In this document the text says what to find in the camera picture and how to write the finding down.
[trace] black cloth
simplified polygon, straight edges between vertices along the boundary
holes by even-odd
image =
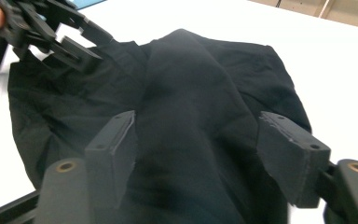
[[[92,50],[103,62],[90,74],[54,57],[11,66],[13,135],[37,188],[50,164],[81,157],[108,120],[135,110],[139,154],[115,223],[287,222],[256,154],[257,118],[310,124],[272,47],[177,30]]]

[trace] black shirt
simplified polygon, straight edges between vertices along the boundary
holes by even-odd
[[[310,124],[272,47],[177,30],[92,50],[103,62],[89,74],[54,57],[11,66],[13,135],[37,188],[50,164],[82,157],[108,120],[135,110],[139,154],[115,223],[287,222],[256,154],[257,118]]]

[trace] white surface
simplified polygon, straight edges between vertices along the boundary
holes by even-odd
[[[118,41],[145,44],[184,28],[213,39],[272,46],[296,84],[313,134],[333,149],[331,161],[358,160],[358,28],[244,0],[109,0],[82,12]],[[78,36],[71,29],[61,32]],[[0,205],[33,190],[11,136],[5,69],[0,74]],[[295,209],[292,224],[322,224],[322,208]]]

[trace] white table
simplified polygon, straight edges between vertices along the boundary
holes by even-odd
[[[271,45],[296,84],[313,134],[333,149],[331,161],[358,160],[357,27],[244,0],[109,0],[82,12],[118,41],[145,44],[184,28],[213,39]],[[62,28],[60,34],[77,37],[78,31]],[[7,70],[16,60],[9,51],[0,71],[0,206],[33,190],[11,135]],[[293,209],[292,224],[323,223],[323,207]]]

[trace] black garment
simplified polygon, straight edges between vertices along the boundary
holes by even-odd
[[[93,50],[104,61],[91,74],[53,57],[12,64],[13,134],[37,188],[50,164],[81,157],[108,120],[135,110],[139,155],[116,223],[287,222],[256,155],[257,117],[310,125],[273,48],[178,30]]]

